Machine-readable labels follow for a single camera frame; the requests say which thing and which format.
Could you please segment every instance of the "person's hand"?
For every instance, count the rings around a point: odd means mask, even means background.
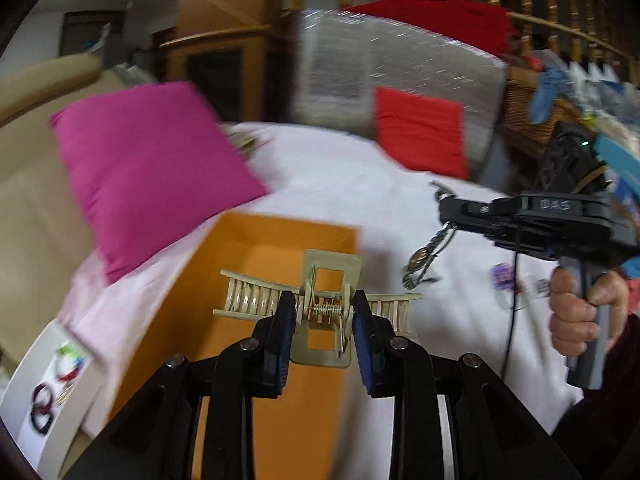
[[[596,306],[610,304],[608,352],[622,334],[628,316],[625,280],[612,270],[603,274],[591,287],[588,302],[574,296],[575,287],[576,281],[568,270],[558,267],[554,271],[549,298],[554,313],[549,322],[551,343],[562,355],[580,355],[587,349],[587,341],[600,335],[600,327],[593,322]]]

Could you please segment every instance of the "sleeve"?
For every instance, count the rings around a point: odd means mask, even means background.
[[[625,445],[640,420],[640,319],[630,314],[610,350],[601,390],[585,390],[553,437],[584,480],[596,480]]]

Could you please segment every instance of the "black handle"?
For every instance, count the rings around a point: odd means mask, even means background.
[[[574,293],[580,298],[586,298],[591,285],[608,270],[574,258],[560,258],[559,263],[574,276],[577,282]],[[580,356],[567,358],[569,375],[566,382],[571,386],[588,390],[601,389],[606,357],[605,345],[609,334],[609,310],[610,305],[601,305],[596,310],[593,322],[600,325],[600,337],[595,341],[589,341],[586,351]]]

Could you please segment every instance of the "orange cardboard tray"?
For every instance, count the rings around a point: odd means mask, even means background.
[[[218,355],[250,336],[254,323],[214,317],[227,279],[220,270],[299,286],[307,249],[354,254],[356,230],[286,218],[227,212],[193,255],[138,347],[120,385],[111,418],[172,353],[195,361]],[[318,273],[316,287],[339,290],[340,275]],[[254,399],[254,456],[260,480],[330,477],[340,423],[344,370],[290,363],[277,400]],[[202,410],[193,479],[200,478],[206,410]]]

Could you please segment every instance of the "magenta cushion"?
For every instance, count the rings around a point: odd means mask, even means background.
[[[210,216],[266,193],[218,120],[186,82],[88,97],[51,117],[108,282]]]

